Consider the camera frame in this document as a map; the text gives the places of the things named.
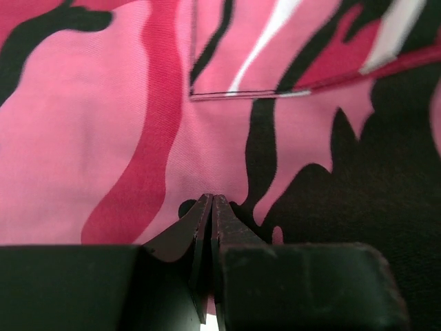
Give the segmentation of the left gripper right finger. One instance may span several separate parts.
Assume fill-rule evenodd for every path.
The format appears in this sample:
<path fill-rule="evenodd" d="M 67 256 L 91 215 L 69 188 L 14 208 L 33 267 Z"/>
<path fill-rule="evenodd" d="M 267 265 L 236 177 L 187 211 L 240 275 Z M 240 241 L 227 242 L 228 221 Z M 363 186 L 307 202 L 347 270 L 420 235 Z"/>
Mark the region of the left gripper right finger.
<path fill-rule="evenodd" d="M 362 243 L 265 243 L 223 195 L 212 202 L 221 330 L 408 330 L 387 260 Z"/>

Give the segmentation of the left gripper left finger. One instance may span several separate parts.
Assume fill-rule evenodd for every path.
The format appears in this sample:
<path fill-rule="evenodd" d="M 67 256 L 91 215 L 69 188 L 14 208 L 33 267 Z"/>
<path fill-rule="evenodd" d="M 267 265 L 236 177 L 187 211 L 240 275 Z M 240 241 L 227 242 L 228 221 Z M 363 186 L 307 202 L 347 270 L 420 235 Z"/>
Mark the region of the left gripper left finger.
<path fill-rule="evenodd" d="M 213 197 L 142 245 L 1 247 L 2 330 L 199 330 Z"/>

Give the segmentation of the pink camouflage trousers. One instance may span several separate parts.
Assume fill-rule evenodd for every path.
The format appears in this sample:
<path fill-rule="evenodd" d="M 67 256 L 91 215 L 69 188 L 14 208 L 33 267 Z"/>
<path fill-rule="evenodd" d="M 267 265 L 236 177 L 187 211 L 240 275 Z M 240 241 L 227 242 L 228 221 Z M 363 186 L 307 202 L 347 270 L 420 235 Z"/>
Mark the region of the pink camouflage trousers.
<path fill-rule="evenodd" d="M 136 248 L 205 193 L 377 248 L 439 330 L 440 2 L 1 2 L 2 248 Z"/>

